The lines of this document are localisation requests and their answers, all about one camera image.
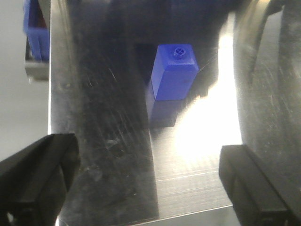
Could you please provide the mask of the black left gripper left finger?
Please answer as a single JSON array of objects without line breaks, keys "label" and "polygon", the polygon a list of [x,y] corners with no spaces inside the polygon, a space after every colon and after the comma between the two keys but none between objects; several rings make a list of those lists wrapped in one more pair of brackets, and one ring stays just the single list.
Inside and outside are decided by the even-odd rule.
[{"label": "black left gripper left finger", "polygon": [[53,226],[80,167],[73,133],[47,135],[0,162],[0,224]]}]

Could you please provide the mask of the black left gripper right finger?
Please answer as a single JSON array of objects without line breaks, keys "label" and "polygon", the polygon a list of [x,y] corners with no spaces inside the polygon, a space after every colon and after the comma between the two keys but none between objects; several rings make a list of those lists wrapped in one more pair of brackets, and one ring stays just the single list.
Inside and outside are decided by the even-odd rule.
[{"label": "black left gripper right finger", "polygon": [[221,148],[219,177],[242,226],[299,226],[301,191],[246,145]]}]

